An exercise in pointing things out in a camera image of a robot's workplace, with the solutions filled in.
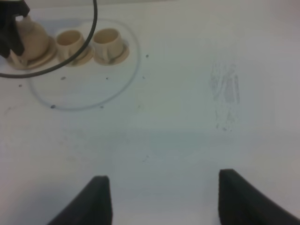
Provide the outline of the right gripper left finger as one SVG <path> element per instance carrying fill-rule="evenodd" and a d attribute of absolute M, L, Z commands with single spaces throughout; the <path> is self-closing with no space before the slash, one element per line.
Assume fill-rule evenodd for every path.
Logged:
<path fill-rule="evenodd" d="M 111 225 L 113 206 L 107 176 L 95 176 L 50 225 Z"/>

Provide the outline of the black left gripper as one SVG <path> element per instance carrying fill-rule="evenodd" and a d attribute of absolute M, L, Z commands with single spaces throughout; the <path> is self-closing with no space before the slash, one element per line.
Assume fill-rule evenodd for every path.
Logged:
<path fill-rule="evenodd" d="M 14 16 L 26 17 L 30 8 L 24 0 L 0 1 L 0 55 L 7 59 L 13 51 L 17 56 L 24 53 Z"/>

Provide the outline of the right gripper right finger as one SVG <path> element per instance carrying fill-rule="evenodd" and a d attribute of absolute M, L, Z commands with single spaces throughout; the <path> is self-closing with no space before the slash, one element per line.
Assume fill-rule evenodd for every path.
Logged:
<path fill-rule="evenodd" d="M 281 208 L 234 169 L 218 178 L 218 215 L 222 225 L 298 225 L 300 219 Z"/>

